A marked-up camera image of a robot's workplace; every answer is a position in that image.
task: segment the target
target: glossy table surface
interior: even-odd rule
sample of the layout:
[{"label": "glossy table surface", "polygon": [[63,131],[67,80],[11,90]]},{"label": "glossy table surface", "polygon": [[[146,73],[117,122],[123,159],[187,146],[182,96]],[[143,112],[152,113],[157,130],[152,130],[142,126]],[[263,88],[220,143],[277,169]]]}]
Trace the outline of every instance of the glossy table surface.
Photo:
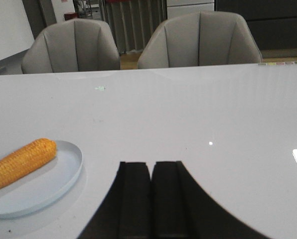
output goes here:
[{"label": "glossy table surface", "polygon": [[120,161],[177,160],[250,227],[297,239],[297,64],[0,76],[0,158],[40,137],[77,145],[82,173],[51,206],[0,220],[0,239],[76,238]]}]

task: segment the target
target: chair backrest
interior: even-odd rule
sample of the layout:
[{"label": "chair backrest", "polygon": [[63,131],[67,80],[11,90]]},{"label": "chair backrest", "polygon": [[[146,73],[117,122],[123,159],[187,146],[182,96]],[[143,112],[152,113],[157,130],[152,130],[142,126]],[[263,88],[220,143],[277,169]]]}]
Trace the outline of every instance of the chair backrest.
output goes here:
[{"label": "chair backrest", "polygon": [[106,22],[75,18],[45,28],[21,68],[24,74],[119,70],[120,56]]},{"label": "chair backrest", "polygon": [[242,16],[201,11],[161,23],[138,61],[138,68],[261,62],[261,53]]}]

